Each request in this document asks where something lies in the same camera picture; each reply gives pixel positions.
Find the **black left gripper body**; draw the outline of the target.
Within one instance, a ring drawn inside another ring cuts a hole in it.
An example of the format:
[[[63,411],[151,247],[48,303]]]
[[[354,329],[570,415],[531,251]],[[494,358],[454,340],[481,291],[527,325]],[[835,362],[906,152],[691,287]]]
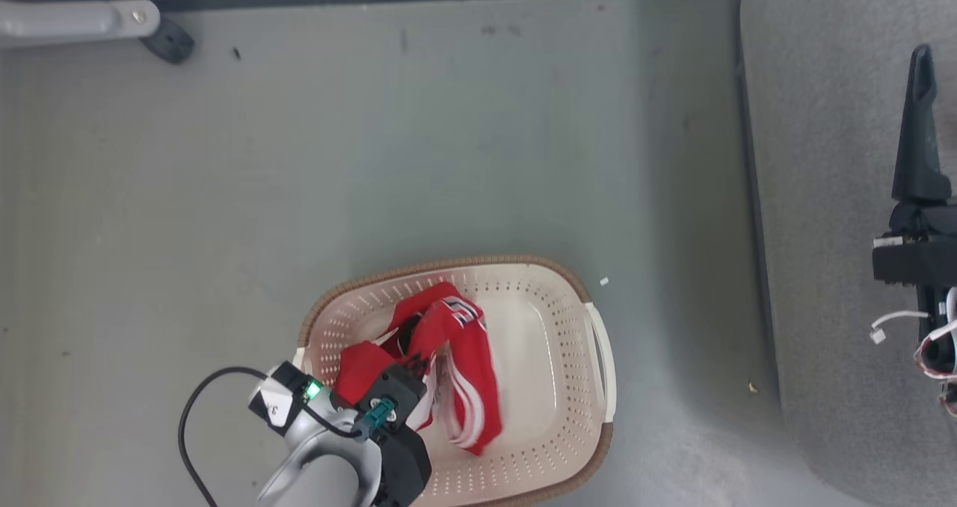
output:
[[[373,432],[381,450],[381,480],[373,506],[410,506],[424,492],[433,473],[421,436],[407,425],[389,424]]]

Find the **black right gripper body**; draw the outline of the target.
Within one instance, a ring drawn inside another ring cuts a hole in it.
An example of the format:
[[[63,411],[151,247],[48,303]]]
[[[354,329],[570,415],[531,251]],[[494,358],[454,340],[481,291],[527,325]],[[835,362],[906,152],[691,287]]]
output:
[[[956,206],[951,203],[897,203],[889,231],[872,250],[874,278],[885,283],[956,286]]]

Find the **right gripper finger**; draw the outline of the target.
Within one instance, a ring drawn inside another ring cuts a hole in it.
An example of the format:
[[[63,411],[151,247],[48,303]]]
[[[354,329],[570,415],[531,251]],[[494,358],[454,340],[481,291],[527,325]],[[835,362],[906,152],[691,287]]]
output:
[[[892,198],[900,203],[945,204],[953,196],[939,160],[933,114],[937,95],[931,46],[923,43],[911,54],[900,120],[892,184]]]

